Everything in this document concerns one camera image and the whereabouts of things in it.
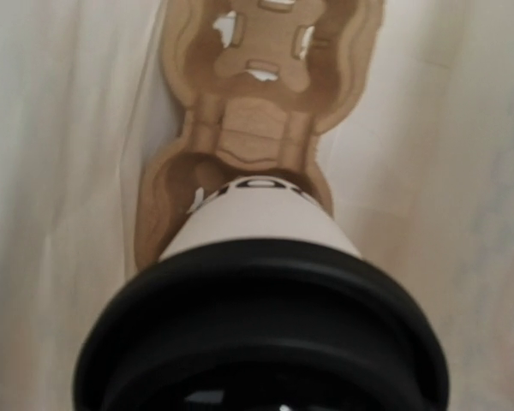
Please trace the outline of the brown cardboard cup carrier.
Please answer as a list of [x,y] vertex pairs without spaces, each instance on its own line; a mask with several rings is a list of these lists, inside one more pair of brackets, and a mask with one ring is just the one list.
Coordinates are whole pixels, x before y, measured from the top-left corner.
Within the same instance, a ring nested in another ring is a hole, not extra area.
[[332,212],[320,137],[356,107],[381,1],[170,1],[161,62],[182,105],[180,135],[140,182],[134,262],[155,263],[194,194],[237,176],[288,177]]

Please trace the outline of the blue checkered paper bag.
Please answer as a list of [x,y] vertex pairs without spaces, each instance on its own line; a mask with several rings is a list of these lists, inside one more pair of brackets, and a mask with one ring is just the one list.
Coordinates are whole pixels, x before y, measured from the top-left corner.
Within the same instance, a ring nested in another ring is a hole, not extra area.
[[[0,410],[68,410],[134,272],[142,165],[176,136],[163,1],[0,1]],[[388,1],[320,139],[335,218],[422,304],[453,410],[514,410],[514,1]]]

